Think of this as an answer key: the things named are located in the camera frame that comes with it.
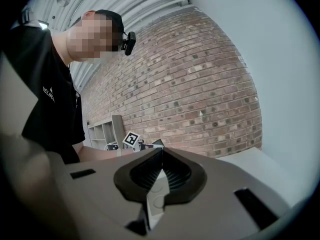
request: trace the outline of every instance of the forearm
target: forearm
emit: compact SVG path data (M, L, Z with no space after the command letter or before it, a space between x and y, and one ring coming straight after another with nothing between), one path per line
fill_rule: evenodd
M131 153L133 153L133 150L131 148L121 150L122 156L131 154ZM88 146L82 146L82 148L78 152L78 156L79 156L80 162L105 160L110 158L116 158L117 150L100 150L100 149L95 149Z

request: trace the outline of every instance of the ear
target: ear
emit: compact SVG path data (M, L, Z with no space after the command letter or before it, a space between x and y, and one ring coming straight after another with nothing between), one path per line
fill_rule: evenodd
M92 15L94 15L96 13L95 10L88 10L87 12L85 12L82 16L81 16L81 20L82 19L86 19L91 17Z

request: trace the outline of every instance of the ceiling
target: ceiling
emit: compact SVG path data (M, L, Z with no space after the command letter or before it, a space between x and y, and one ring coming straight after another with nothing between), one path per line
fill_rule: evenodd
M51 34L63 32L84 12L110 10L122 16L126 32L137 31L163 15L188 6L188 0L30 0L36 17L49 24ZM99 64L72 62L70 72L74 84L81 91Z

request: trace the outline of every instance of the brick wall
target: brick wall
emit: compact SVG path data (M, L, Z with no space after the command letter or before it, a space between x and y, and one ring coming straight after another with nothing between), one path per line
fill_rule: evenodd
M101 68L82 92L90 123L122 115L145 142L201 155L262 146L258 96L237 48L195 7L168 14L136 33L131 56Z

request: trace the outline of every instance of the black t-shirt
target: black t-shirt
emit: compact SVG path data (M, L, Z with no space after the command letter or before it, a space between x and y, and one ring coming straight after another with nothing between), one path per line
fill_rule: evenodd
M22 136L57 152L64 163L77 163L73 144L85 140L81 97L49 30L18 26L10 30L4 53L14 70L38 98Z

